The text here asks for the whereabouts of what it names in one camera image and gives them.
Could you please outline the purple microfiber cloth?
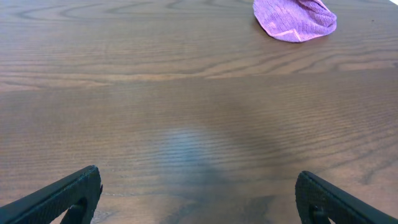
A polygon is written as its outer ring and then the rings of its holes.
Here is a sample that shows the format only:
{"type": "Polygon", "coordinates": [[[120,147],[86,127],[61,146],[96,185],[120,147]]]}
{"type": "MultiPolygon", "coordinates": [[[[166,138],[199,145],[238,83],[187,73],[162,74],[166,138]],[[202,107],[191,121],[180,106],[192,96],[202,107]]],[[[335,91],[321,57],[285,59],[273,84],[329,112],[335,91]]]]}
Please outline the purple microfiber cloth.
{"type": "Polygon", "coordinates": [[[306,42],[336,29],[337,16],[321,0],[255,0],[253,11],[265,32],[284,42],[306,42]]]}

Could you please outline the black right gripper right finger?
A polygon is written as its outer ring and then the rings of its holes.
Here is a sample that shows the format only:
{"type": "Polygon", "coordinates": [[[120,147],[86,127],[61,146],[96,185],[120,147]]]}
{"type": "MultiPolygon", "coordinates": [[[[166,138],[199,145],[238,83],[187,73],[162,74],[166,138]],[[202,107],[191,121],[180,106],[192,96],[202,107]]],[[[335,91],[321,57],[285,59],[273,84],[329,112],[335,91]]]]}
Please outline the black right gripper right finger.
{"type": "Polygon", "coordinates": [[[295,201],[302,224],[397,224],[397,219],[309,172],[299,173],[295,201]]]}

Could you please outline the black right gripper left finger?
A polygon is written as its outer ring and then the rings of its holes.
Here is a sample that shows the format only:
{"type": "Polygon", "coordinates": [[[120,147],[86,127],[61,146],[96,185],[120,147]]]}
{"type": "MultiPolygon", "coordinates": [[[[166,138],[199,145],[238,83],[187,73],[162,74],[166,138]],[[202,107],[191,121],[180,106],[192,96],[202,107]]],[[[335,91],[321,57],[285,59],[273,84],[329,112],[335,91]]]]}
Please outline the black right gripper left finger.
{"type": "Polygon", "coordinates": [[[90,224],[103,190],[96,166],[85,167],[30,195],[1,207],[1,223],[90,224]]]}

